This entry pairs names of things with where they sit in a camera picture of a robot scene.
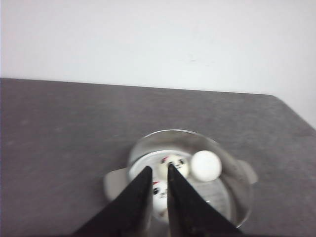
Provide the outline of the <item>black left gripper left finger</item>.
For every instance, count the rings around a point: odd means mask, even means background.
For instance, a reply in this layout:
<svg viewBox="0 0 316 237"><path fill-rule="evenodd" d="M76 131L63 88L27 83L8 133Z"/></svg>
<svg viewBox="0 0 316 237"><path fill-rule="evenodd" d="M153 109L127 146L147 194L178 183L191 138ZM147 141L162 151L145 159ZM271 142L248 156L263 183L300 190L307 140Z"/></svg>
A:
<svg viewBox="0 0 316 237"><path fill-rule="evenodd" d="M152 169L146 166L126 188L73 237L148 236L153 196Z"/></svg>

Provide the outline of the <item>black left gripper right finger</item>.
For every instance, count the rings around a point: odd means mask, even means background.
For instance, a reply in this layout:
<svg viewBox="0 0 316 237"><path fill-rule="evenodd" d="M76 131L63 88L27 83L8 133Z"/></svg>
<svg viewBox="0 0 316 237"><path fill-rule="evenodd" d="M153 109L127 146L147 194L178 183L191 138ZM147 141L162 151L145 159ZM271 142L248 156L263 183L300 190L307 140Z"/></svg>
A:
<svg viewBox="0 0 316 237"><path fill-rule="evenodd" d="M210 206L175 168L168 166L168 219L172 237L241 237L243 233Z"/></svg>

